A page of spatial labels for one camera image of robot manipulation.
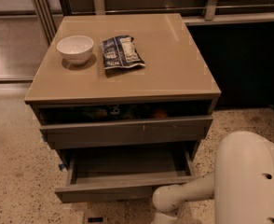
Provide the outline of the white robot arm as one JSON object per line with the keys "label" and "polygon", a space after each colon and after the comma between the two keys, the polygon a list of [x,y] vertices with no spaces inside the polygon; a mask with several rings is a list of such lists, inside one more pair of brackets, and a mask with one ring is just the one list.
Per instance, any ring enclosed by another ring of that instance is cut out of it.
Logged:
{"label": "white robot arm", "polygon": [[274,143],[256,133],[230,133],[217,148],[212,172],[155,190],[151,224],[176,224],[184,202],[208,199],[214,200],[215,224],[274,224]]}

